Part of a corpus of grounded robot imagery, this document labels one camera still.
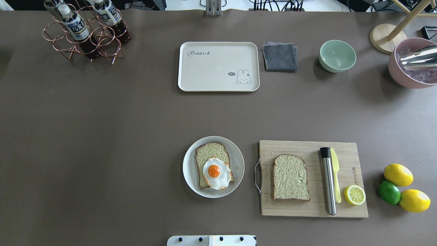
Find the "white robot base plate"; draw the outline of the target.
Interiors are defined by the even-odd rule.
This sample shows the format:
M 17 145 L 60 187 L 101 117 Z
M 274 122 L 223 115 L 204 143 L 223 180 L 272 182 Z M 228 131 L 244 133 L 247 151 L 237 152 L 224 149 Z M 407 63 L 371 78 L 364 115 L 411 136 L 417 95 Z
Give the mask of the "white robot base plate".
M 167 246 L 256 246 L 255 235 L 173 235 Z

